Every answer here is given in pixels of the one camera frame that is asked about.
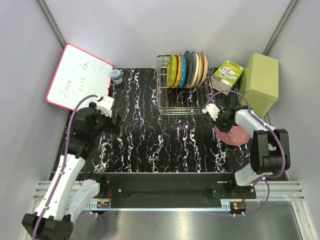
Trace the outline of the blue polka dot plate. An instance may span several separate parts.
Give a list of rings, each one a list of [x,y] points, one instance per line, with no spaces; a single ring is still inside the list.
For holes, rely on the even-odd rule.
[[[180,76],[180,82],[178,87],[182,88],[186,81],[186,75],[187,75],[187,58],[184,54],[181,55],[181,76]]]

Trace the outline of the lime green polka dot plate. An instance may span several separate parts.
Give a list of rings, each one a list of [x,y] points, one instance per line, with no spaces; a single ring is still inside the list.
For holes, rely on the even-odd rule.
[[[169,56],[166,70],[166,87],[172,88],[176,81],[177,75],[177,57],[174,54]]]

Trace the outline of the pink polka dot plate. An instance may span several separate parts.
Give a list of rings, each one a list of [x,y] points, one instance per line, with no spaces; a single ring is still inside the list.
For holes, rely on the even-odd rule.
[[[251,139],[250,134],[243,127],[237,125],[233,126],[229,132],[222,132],[215,126],[214,132],[223,143],[230,146],[239,147]]]

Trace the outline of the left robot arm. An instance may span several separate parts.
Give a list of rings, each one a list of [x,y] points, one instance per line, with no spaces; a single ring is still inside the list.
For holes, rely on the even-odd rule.
[[[89,201],[103,198],[108,183],[103,173],[89,173],[74,195],[76,178],[95,146],[95,139],[104,131],[117,134],[122,117],[112,122],[114,99],[98,97],[88,107],[73,110],[55,175],[34,213],[26,213],[22,225],[33,240],[68,240],[74,223]]]

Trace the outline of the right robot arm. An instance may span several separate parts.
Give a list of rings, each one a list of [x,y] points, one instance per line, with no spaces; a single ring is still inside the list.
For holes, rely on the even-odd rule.
[[[223,99],[223,108],[214,119],[214,132],[225,144],[241,146],[251,142],[249,163],[233,172],[222,192],[240,198],[253,190],[264,177],[278,177],[291,166],[289,133],[261,120],[253,110],[239,104],[236,95]]]

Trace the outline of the orange polka dot plate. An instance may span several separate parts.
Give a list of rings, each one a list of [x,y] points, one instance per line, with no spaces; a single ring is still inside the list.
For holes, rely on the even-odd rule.
[[[173,87],[177,88],[181,81],[181,71],[182,71],[182,56],[180,54],[176,55],[177,60],[177,69],[176,69],[176,78]]]

